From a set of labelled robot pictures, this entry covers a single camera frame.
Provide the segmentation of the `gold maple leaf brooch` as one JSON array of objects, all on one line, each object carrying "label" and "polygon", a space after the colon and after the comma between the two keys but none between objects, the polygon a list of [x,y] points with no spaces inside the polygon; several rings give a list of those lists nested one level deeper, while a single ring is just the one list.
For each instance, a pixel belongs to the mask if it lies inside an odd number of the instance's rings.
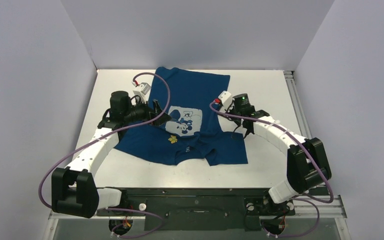
[{"label": "gold maple leaf brooch", "polygon": [[168,141],[171,143],[171,144],[174,144],[178,141],[178,138],[177,136],[175,135],[170,135],[170,137],[168,138]]}]

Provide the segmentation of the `blue cartoon print t-shirt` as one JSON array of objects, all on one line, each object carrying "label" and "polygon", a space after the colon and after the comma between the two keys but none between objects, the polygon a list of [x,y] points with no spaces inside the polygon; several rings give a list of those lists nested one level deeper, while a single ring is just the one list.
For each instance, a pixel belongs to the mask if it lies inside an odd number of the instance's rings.
[{"label": "blue cartoon print t-shirt", "polygon": [[[140,159],[175,166],[190,159],[206,159],[210,166],[247,164],[245,141],[238,132],[223,131],[209,104],[228,89],[229,75],[158,67],[150,100],[164,107],[167,88],[171,121],[161,126],[129,129],[115,149]],[[171,144],[170,135],[178,141]]]}]

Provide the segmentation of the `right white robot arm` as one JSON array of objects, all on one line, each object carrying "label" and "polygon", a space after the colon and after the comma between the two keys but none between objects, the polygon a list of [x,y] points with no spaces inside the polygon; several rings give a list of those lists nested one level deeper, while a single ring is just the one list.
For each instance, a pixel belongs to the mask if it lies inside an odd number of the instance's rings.
[{"label": "right white robot arm", "polygon": [[259,136],[286,156],[286,178],[271,187],[268,196],[262,199],[262,207],[267,213],[276,213],[283,202],[331,178],[331,168],[320,139],[309,139],[288,130],[268,112],[256,110],[246,93],[232,96],[225,91],[219,99],[228,118],[244,128],[246,136]]}]

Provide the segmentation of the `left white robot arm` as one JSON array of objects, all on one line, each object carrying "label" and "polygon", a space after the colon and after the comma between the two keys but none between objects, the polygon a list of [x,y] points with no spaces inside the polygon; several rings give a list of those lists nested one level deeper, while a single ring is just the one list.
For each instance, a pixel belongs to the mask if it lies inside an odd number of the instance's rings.
[{"label": "left white robot arm", "polygon": [[160,126],[171,117],[168,105],[161,107],[156,99],[152,106],[140,97],[133,104],[126,91],[110,96],[110,107],[104,112],[92,139],[75,150],[78,156],[51,174],[51,209],[55,213],[91,218],[96,211],[111,209],[123,215],[129,201],[114,187],[98,188],[94,176],[110,151],[119,144],[127,130],[143,125]]}]

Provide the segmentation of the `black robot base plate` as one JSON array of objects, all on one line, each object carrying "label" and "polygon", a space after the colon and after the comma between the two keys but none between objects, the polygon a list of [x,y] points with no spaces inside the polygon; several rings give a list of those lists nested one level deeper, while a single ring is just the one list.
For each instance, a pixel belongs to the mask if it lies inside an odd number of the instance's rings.
[{"label": "black robot base plate", "polygon": [[140,217],[144,217],[147,233],[280,229],[286,216],[296,214],[299,203],[317,204],[311,197],[296,193],[275,203],[267,188],[99,187],[91,193],[68,188],[52,198],[56,213],[109,217],[110,231],[121,238],[128,237]]}]

